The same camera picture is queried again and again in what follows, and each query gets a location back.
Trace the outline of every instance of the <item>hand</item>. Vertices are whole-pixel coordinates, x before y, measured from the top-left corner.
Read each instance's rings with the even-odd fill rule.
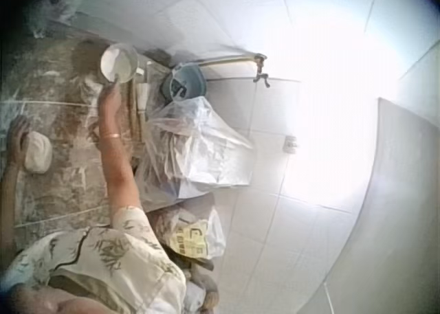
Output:
[[[24,138],[29,130],[30,122],[23,115],[18,115],[11,122],[8,132],[8,164],[23,166],[27,147]]]
[[[115,116],[121,107],[122,98],[120,93],[119,80],[105,87],[99,97],[99,113]]]

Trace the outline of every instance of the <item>clear plastic bag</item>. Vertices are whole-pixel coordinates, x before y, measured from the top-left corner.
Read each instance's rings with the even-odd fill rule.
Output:
[[[250,184],[254,146],[204,97],[171,102],[144,131],[146,150],[135,179],[147,212],[215,188]]]

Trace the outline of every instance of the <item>plastic bag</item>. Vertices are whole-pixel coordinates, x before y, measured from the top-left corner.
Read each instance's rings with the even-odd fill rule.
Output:
[[[206,297],[206,290],[191,281],[186,283],[184,298],[184,314],[198,313],[203,306]]]
[[[225,251],[226,239],[212,194],[151,212],[148,218],[159,241],[178,254],[211,259]]]
[[[146,123],[146,151],[135,179],[147,212],[215,188],[249,185],[249,140],[230,128],[204,97],[171,102]]]

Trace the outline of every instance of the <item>wall outlet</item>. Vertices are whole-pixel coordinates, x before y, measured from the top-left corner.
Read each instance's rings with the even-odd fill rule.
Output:
[[[296,144],[296,137],[293,135],[287,135],[284,140],[283,151],[288,154],[295,154],[296,148],[298,145]]]

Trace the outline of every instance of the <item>ceramic tile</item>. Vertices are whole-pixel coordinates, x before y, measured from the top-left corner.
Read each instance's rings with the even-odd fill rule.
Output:
[[[313,230],[318,207],[281,197],[269,230],[267,244],[300,253]]]
[[[153,15],[178,0],[84,0],[79,11],[135,30],[145,15]]]
[[[324,280],[325,274],[325,264],[322,260],[301,256],[287,274],[285,286],[310,299]]]
[[[304,307],[299,312],[300,314],[332,314],[329,301],[327,299],[327,294],[325,293],[325,288],[321,285],[313,297],[304,305]]]
[[[223,234],[227,238],[230,231],[232,215],[234,214],[239,190],[234,188],[221,188],[214,190],[213,194],[215,208],[220,217]]]
[[[264,242],[272,222],[277,196],[253,190],[242,190],[236,202],[232,231],[258,242]]]
[[[61,104],[27,103],[23,114],[31,119],[32,129],[50,140],[70,143],[92,142],[98,121],[95,108]]]
[[[283,290],[280,284],[271,284],[252,278],[243,294],[243,299],[237,306],[240,313],[267,313],[278,293]]]
[[[47,235],[43,223],[35,223],[14,229],[14,238],[17,250],[23,250],[29,247],[38,239]]]
[[[264,282],[282,284],[298,258],[299,254],[296,252],[265,245],[253,276]]]
[[[323,260],[326,272],[328,272],[347,242],[355,224],[355,218],[354,214],[320,208],[302,254]]]
[[[198,0],[181,0],[175,5],[144,20],[138,35],[156,48],[165,49],[174,63],[221,56],[232,47],[230,37],[221,29]]]
[[[256,75],[256,65],[253,62],[211,65],[202,67],[201,72],[207,80],[241,77],[253,78]]]
[[[38,239],[53,232],[78,229],[94,225],[108,225],[109,223],[109,206],[104,205],[93,210],[81,212],[79,214],[62,216],[58,219],[53,219],[50,221],[41,221],[39,223],[16,227],[14,232],[17,249],[24,249]]]
[[[256,88],[251,130],[295,135],[300,84],[274,81],[267,89],[262,83]]]
[[[399,81],[393,100],[433,124],[439,123],[439,52],[439,46],[432,49]]]
[[[296,30],[362,33],[373,0],[286,0]]]
[[[262,243],[231,232],[226,242],[221,275],[233,271],[252,274],[262,249]]]
[[[219,116],[231,127],[248,129],[255,96],[250,79],[208,82],[206,98]]]
[[[242,129],[242,128],[234,128],[234,130],[238,134],[244,136],[246,139],[249,139],[249,130],[245,130],[245,129]]]
[[[305,79],[303,59],[307,59],[307,57],[305,57],[306,54],[304,54],[299,38],[295,38],[294,35],[287,35],[282,40],[286,42],[280,45],[283,49],[273,47],[272,50],[267,52],[269,54],[268,59],[264,62],[263,72],[269,75],[267,82],[270,86],[278,80],[301,82]]]
[[[289,161],[289,154],[283,152],[285,136],[251,132],[250,139],[257,156],[251,188],[278,194]]]
[[[220,302],[218,306],[218,310],[220,314],[229,314],[233,313],[237,309],[237,305],[241,300],[241,294],[244,292],[245,286],[243,286],[243,281],[239,280],[239,284],[231,284],[228,285],[229,282],[235,282],[234,280],[228,280],[227,278],[223,280],[226,284],[224,287],[219,287],[219,297]]]
[[[262,53],[271,60],[292,47],[294,36],[284,0],[200,2],[214,15],[233,41],[247,52]],[[269,72],[272,77],[279,77],[270,70],[265,72]]]
[[[93,144],[76,147],[53,142],[52,146],[49,170],[23,176],[17,223],[96,208],[107,195],[100,153]]]
[[[23,108],[23,104],[2,103],[0,104],[0,138],[6,139],[11,122],[18,116]],[[6,142],[1,150],[6,149]]]
[[[269,308],[268,313],[297,314],[308,300],[309,298],[307,295],[304,295],[293,289],[284,288],[275,298],[274,302]]]
[[[222,269],[219,278],[219,290],[220,298],[222,298],[222,294],[226,297],[223,302],[234,303],[238,301],[235,296],[243,294],[250,280],[250,276],[250,274],[243,273],[239,269]],[[231,299],[228,299],[226,296],[229,293],[233,294]]]
[[[106,47],[103,41],[44,38],[31,46],[31,56],[19,53],[21,63],[10,68],[5,88],[18,89],[15,100],[88,103],[85,79],[103,83],[97,61]]]
[[[429,0],[375,0],[366,34],[394,51],[402,75],[439,39],[437,18]]]
[[[289,156],[281,194],[354,212],[362,204],[374,162],[377,103],[325,96],[317,88],[301,96],[298,147]]]

